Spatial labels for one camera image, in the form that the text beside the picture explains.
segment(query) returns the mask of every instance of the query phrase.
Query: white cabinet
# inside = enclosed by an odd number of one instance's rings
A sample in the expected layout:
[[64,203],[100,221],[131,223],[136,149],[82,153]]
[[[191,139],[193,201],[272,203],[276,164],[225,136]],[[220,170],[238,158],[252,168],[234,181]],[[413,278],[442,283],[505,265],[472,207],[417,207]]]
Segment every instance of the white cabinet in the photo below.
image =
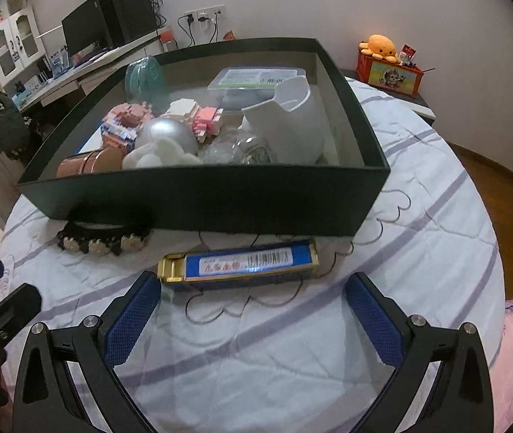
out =
[[6,86],[45,55],[32,8],[24,8],[0,24],[0,85]]

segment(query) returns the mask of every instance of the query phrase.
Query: silver screw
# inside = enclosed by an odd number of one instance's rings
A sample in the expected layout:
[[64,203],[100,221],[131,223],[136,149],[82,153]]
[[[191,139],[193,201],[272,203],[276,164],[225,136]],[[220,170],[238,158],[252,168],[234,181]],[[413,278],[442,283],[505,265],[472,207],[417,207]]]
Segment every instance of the silver screw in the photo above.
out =
[[413,322],[417,327],[422,327],[427,323],[427,320],[422,317],[420,314],[413,314],[410,317],[410,321]]
[[32,334],[40,334],[42,331],[44,330],[44,324],[42,324],[41,322],[36,322],[33,326],[32,326]]
[[82,321],[84,327],[94,327],[98,323],[98,316],[88,316]]
[[463,329],[465,329],[465,332],[467,332],[467,334],[475,334],[475,332],[477,332],[477,328],[475,327],[474,324],[471,324],[470,322],[465,322],[463,324]]

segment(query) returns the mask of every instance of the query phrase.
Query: round table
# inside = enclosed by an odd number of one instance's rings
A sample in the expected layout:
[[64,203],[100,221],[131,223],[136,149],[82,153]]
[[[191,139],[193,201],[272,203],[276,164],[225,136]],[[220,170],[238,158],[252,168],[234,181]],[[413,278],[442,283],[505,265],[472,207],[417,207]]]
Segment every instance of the round table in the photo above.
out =
[[[354,238],[317,238],[327,273],[321,279],[192,299],[191,293],[163,292],[128,361],[116,367],[158,431],[350,431],[392,373],[342,297],[355,271],[369,275],[406,314],[423,315],[431,325],[473,322],[488,362],[497,355],[503,268],[475,186],[445,141],[416,114],[385,93],[350,83],[391,166],[383,192]],[[55,234],[63,226],[21,197],[0,246],[6,267],[0,299],[21,283],[35,285],[43,305],[33,322],[49,328],[101,314],[169,252],[192,249],[201,240],[218,249],[255,239],[158,229],[138,253],[97,257],[61,251]],[[260,236],[257,243],[279,238],[288,237]],[[354,251],[347,255],[350,241]],[[8,346],[4,376],[12,394],[27,332]],[[79,369],[72,374],[95,426],[107,430]],[[416,419],[434,374],[431,366],[402,427]]]

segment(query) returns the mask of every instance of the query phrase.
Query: wall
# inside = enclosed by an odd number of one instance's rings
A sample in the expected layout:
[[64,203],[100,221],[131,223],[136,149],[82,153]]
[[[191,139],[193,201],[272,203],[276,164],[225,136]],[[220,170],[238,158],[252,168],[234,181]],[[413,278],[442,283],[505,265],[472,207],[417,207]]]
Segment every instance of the wall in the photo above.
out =
[[[85,0],[30,0],[46,31]],[[383,33],[417,49],[421,68],[436,67],[421,93],[438,116],[435,128],[513,170],[513,4],[510,0],[164,0],[176,19],[191,9],[225,4],[220,34],[316,37],[337,65],[353,68],[356,46]],[[197,33],[197,39],[207,36]]]

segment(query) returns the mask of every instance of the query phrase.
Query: open box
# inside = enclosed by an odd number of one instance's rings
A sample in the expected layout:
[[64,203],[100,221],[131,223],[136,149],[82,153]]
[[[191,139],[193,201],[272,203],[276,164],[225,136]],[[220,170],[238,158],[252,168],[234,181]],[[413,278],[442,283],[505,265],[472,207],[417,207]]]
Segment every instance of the open box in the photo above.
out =
[[[358,100],[314,39],[246,39],[160,54],[171,100],[214,100],[206,89],[226,67],[304,69],[325,133],[313,166],[203,165],[103,172],[56,179],[102,117],[126,102],[118,69],[62,120],[29,163],[18,186],[54,219],[154,228],[259,234],[353,236],[387,180],[389,168]],[[239,122],[229,112],[229,122]]]

